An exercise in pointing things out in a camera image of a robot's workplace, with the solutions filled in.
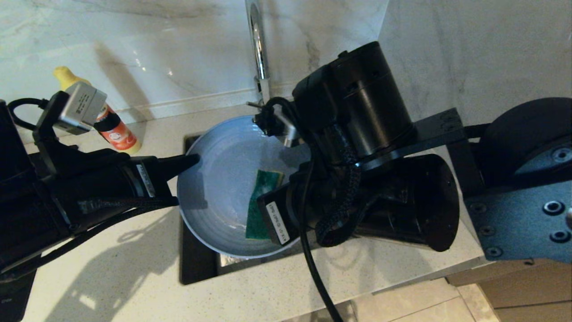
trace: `marble backsplash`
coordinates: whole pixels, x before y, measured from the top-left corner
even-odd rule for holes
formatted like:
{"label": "marble backsplash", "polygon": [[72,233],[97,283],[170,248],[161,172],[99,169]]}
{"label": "marble backsplash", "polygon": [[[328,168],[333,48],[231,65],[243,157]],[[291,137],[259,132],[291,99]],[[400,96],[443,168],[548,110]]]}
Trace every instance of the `marble backsplash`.
{"label": "marble backsplash", "polygon": [[[339,52],[377,40],[389,0],[261,0],[275,95]],[[0,98],[49,98],[59,65],[90,80],[126,122],[255,98],[243,0],[6,0]],[[22,107],[23,119],[40,111]]]}
{"label": "marble backsplash", "polygon": [[[274,95],[379,40],[413,119],[457,107],[467,124],[484,123],[524,101],[572,96],[569,0],[260,4]],[[6,101],[50,97],[59,65],[106,92],[127,122],[255,98],[242,0],[5,0],[0,18]]]}
{"label": "marble backsplash", "polygon": [[467,125],[572,97],[570,0],[391,1],[379,36],[414,120],[452,107]]}

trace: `white label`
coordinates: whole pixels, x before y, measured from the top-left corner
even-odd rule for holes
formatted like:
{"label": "white label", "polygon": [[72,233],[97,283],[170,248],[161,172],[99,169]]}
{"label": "white label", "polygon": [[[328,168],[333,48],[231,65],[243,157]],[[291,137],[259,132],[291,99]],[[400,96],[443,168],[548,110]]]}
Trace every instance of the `white label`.
{"label": "white label", "polygon": [[145,185],[145,188],[147,189],[147,193],[149,194],[149,197],[155,197],[155,188],[153,187],[153,184],[151,183],[151,179],[149,179],[149,174],[147,173],[147,170],[145,169],[145,166],[143,166],[143,164],[137,164],[137,171],[139,171],[139,175],[141,175],[141,180],[143,180],[143,184]]}
{"label": "white label", "polygon": [[290,240],[290,235],[286,231],[286,227],[284,227],[284,221],[282,220],[282,216],[278,211],[278,206],[276,206],[276,202],[271,202],[266,205],[266,210],[270,215],[270,219],[272,220],[272,224],[274,226],[274,230],[276,230],[276,234],[278,235],[278,240],[280,244],[283,245],[287,241]]}

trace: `green sponge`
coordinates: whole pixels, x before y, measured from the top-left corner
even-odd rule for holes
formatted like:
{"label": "green sponge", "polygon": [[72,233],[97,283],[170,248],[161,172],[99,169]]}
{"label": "green sponge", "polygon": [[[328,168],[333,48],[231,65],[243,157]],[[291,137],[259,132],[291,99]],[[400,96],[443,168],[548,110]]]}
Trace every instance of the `green sponge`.
{"label": "green sponge", "polygon": [[270,239],[256,199],[281,185],[283,178],[284,174],[280,172],[258,170],[254,191],[248,203],[247,239]]}

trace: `bowl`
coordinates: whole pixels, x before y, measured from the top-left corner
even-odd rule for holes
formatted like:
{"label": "bowl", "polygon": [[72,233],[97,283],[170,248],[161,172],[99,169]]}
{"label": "bowl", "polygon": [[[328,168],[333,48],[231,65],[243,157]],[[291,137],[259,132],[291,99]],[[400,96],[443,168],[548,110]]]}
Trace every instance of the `bowl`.
{"label": "bowl", "polygon": [[310,160],[305,144],[284,147],[265,136],[252,116],[242,116],[208,130],[187,154],[199,154],[201,160],[178,176],[180,211],[186,226],[207,247],[231,257],[260,258],[298,242],[281,246],[269,239],[246,239],[245,232],[257,170],[282,172],[286,184],[300,163]]}

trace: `yellow bottle cap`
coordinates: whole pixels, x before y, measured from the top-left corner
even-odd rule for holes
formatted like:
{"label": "yellow bottle cap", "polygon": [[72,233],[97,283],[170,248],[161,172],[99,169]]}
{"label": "yellow bottle cap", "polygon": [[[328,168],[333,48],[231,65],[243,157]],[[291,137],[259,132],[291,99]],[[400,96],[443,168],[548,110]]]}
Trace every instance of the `yellow bottle cap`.
{"label": "yellow bottle cap", "polygon": [[54,76],[58,79],[59,85],[62,91],[65,91],[73,84],[82,81],[87,85],[91,83],[84,78],[77,77],[72,71],[66,66],[59,66],[54,69]]}

